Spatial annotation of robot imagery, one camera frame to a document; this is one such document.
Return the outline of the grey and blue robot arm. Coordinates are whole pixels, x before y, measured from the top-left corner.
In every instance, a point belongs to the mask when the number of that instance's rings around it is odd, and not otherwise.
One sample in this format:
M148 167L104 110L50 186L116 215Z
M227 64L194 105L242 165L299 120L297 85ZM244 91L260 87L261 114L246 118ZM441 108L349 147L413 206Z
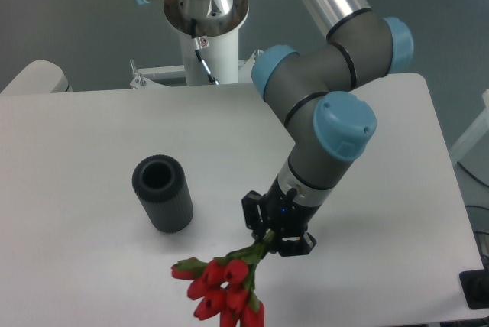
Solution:
M379 18L366 0L303 3L326 45L307 55L277 45L250 63L253 84L295 144L268 192L247 194L242 207L254 240L273 233L268 248L284 257L314 248L309 220L375 132L372 109L352 91L400 72L413 55L410 29ZM248 10L248 0L164 0L188 85L238 81L237 33Z

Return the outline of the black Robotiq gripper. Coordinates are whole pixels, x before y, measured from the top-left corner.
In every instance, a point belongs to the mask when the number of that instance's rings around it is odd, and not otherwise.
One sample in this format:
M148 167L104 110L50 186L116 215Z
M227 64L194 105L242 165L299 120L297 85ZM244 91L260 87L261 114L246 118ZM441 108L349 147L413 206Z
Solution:
M269 252L281 257L305 256L316 246L316 239L309 233L308 225L319 207L300 205L295 189L285 193L276 178L264 195L265 218L262 214L262 195L252 190L241 199L244 221L255 243L260 242L268 228L279 235L269 247Z

